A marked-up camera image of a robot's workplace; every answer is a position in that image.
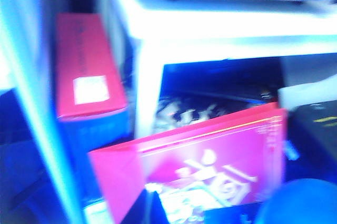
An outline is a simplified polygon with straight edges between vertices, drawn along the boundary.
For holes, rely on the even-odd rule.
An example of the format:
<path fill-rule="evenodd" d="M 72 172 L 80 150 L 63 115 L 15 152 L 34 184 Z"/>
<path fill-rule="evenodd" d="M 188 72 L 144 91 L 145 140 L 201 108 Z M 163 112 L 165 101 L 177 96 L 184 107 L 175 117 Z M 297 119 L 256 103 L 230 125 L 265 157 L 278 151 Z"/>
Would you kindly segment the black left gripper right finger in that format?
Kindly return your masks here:
<path fill-rule="evenodd" d="M 159 194 L 157 192 L 153 192 L 152 223 L 153 224 L 170 224 L 170 222 L 168 221 L 166 212 L 163 208 L 162 202 L 160 200 Z"/>

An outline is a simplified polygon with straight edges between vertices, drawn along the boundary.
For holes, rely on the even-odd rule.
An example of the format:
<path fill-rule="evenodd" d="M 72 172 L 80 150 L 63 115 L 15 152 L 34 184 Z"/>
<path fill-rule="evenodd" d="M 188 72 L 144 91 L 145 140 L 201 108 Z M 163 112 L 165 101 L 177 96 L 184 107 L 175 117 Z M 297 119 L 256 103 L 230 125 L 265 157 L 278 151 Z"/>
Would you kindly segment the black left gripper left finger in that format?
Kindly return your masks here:
<path fill-rule="evenodd" d="M 147 223 L 147 217 L 150 215 L 151 203 L 152 193 L 147 190 L 143 190 L 136 201 L 132 204 L 121 223 Z"/>

